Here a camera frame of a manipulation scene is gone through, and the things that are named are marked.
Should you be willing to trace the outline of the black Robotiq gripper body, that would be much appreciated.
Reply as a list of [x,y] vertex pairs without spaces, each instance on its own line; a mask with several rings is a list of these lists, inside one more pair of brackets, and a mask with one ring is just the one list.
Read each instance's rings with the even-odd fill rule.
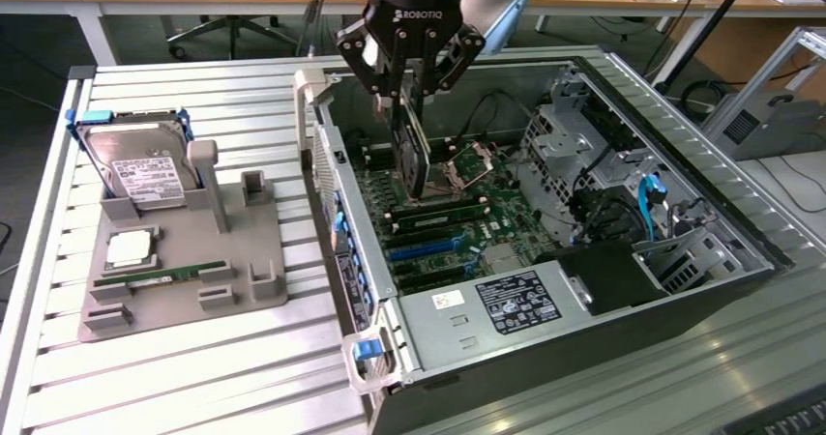
[[429,30],[453,35],[462,23],[460,0],[368,0],[362,18],[372,35]]

